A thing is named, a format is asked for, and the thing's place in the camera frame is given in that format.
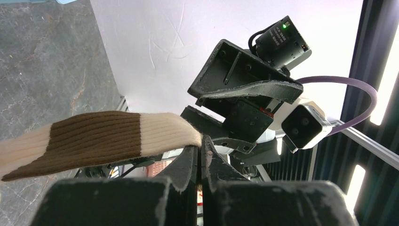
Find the tan brown striped sock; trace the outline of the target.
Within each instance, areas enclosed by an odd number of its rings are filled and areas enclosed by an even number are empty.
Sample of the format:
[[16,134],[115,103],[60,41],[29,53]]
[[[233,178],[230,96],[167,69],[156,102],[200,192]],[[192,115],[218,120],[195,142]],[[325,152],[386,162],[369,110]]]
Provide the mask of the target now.
[[0,180],[155,156],[201,143],[201,133],[174,113],[83,113],[1,141]]

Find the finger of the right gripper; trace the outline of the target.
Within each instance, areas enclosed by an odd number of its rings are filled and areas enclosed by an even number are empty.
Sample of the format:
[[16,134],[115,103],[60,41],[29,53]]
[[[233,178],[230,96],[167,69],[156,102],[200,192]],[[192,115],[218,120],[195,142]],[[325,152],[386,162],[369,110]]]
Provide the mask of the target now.
[[230,148],[243,154],[249,154],[256,146],[256,142],[248,142],[229,137],[220,137],[215,139],[215,145]]
[[292,104],[303,93],[303,85],[222,39],[187,92],[197,99],[270,97]]

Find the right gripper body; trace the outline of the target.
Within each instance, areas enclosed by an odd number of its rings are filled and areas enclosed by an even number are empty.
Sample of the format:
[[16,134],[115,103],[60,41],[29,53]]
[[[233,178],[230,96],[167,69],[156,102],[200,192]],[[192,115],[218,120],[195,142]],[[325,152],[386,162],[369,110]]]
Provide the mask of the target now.
[[280,161],[276,136],[273,135],[267,139],[267,128],[273,122],[273,118],[268,113],[264,113],[260,107],[244,99],[238,100],[231,107],[223,106],[222,109],[227,111],[224,122],[220,122],[192,106],[186,107],[181,116],[200,133],[210,136],[214,145],[215,139],[220,137],[256,142],[256,146],[249,154],[223,147],[224,154],[228,154],[243,166]]

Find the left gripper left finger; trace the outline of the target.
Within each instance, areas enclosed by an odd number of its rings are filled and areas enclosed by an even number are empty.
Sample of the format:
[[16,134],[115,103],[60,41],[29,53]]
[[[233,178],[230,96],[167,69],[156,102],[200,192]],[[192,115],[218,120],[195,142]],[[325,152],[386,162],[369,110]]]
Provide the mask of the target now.
[[194,226],[198,148],[153,178],[64,179],[46,193],[33,226]]

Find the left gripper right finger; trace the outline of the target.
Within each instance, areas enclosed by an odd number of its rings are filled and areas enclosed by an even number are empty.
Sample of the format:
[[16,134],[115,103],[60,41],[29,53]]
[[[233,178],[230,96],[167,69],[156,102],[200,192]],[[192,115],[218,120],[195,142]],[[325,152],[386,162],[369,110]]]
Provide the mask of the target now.
[[329,181],[252,182],[203,136],[201,175],[206,226],[355,226],[342,190]]

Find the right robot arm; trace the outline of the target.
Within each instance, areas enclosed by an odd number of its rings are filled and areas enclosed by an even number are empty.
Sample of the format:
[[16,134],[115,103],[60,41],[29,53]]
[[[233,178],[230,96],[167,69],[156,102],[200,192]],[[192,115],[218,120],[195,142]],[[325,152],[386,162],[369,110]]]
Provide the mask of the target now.
[[262,157],[277,144],[277,110],[303,92],[290,70],[310,54],[289,16],[254,33],[248,49],[220,40],[188,88],[196,105],[181,116],[235,159]]

